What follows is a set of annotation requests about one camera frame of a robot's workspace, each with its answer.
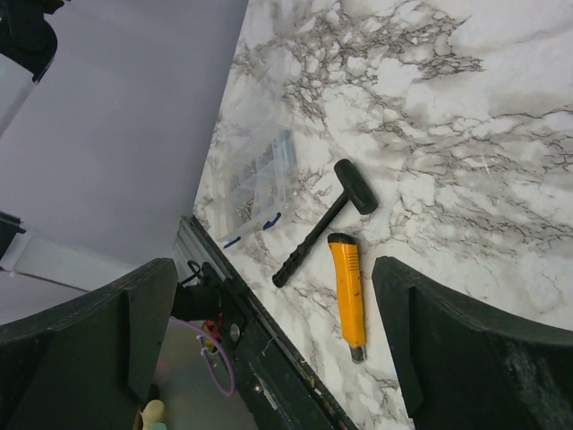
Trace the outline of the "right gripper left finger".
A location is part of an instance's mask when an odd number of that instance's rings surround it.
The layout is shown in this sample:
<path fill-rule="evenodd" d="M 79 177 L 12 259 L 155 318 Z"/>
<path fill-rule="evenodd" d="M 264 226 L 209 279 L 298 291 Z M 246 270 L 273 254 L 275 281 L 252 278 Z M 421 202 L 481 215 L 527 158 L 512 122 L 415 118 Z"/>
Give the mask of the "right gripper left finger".
<path fill-rule="evenodd" d="M 177 287 L 159 258 L 1 327 L 3 429 L 130 429 L 148 398 Z"/>

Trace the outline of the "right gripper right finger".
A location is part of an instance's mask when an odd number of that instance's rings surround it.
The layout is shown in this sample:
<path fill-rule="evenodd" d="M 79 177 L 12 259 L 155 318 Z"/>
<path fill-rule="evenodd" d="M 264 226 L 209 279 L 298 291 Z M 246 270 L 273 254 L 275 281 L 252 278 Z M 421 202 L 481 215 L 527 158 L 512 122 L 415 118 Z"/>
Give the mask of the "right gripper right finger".
<path fill-rule="evenodd" d="M 572 333 L 447 288 L 394 257 L 372 282 L 417 429 L 570 429 Z"/>

